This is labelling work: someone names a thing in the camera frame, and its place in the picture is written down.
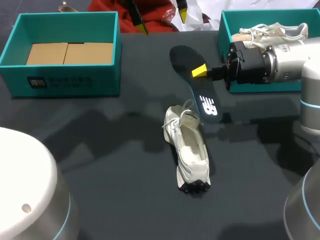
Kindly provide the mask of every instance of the shoe sole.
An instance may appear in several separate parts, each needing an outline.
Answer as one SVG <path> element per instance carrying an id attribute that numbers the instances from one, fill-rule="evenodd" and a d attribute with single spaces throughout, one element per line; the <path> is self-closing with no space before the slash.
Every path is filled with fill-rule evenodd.
<path id="1" fill-rule="evenodd" d="M 200 179 L 187 183 L 184 181 L 183 177 L 181 176 L 181 173 L 179 171 L 179 167 L 176 167 L 176 180 L 178 183 L 178 188 L 180 191 L 184 192 L 185 194 L 189 193 L 203 193 L 208 191 L 208 189 L 211 187 L 210 179 L 208 177 L 207 182 L 203 182 Z"/>

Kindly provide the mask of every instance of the screw hole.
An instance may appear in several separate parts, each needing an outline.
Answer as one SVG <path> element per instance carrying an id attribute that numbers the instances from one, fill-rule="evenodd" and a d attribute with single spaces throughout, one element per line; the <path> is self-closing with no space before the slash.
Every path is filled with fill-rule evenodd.
<path id="1" fill-rule="evenodd" d="M 21 207 L 22 211 L 24 211 L 26 214 L 31 213 L 31 206 L 29 204 L 23 204 Z"/>

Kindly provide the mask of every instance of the shoelace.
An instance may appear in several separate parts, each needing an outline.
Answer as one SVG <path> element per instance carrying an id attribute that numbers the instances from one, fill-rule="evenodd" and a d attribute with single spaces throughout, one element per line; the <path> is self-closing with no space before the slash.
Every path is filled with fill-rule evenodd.
<path id="1" fill-rule="evenodd" d="M 173 123 L 174 127 L 177 129 L 177 131 L 181 134 L 181 130 L 180 130 L 180 121 L 182 119 L 182 117 L 184 116 L 185 113 L 187 112 L 192 112 L 190 110 L 190 108 L 195 104 L 195 101 L 193 99 L 188 99 L 187 101 L 184 102 L 183 106 L 182 106 L 182 113 L 180 114 L 180 117 L 174 117 L 172 119 L 170 119 L 169 121 L 167 121 L 162 128 L 164 128 L 165 126 Z"/>
<path id="2" fill-rule="evenodd" d="M 250 34 L 250 37 L 251 37 L 250 48 L 252 46 L 252 43 L 254 42 L 254 39 L 258 35 L 268 36 L 269 33 L 267 31 L 268 31 L 268 26 L 265 24 L 258 24 L 254 27 L 251 27 L 251 28 L 240 28 L 239 29 L 240 34 Z"/>

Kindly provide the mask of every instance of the black insole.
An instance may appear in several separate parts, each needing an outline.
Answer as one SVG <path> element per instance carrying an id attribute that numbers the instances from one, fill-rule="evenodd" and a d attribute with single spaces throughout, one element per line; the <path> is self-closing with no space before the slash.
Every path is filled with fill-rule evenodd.
<path id="1" fill-rule="evenodd" d="M 219 122 L 223 114 L 212 79 L 192 77 L 191 72 L 206 63 L 202 55 L 188 46 L 178 45 L 171 48 L 170 60 L 176 73 L 190 85 L 203 121 L 209 124 Z"/>

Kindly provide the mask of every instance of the white plastic bag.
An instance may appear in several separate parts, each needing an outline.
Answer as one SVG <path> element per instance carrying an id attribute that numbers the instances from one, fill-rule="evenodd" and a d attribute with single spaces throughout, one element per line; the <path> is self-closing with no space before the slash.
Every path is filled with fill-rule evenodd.
<path id="1" fill-rule="evenodd" d="M 181 32 L 218 30 L 222 10 L 307 9 L 318 2 L 318 0 L 186 0 L 188 9 L 183 24 L 176 0 L 170 1 L 176 7 L 171 23 Z M 210 18 L 209 23 L 204 23 L 202 13 Z"/>

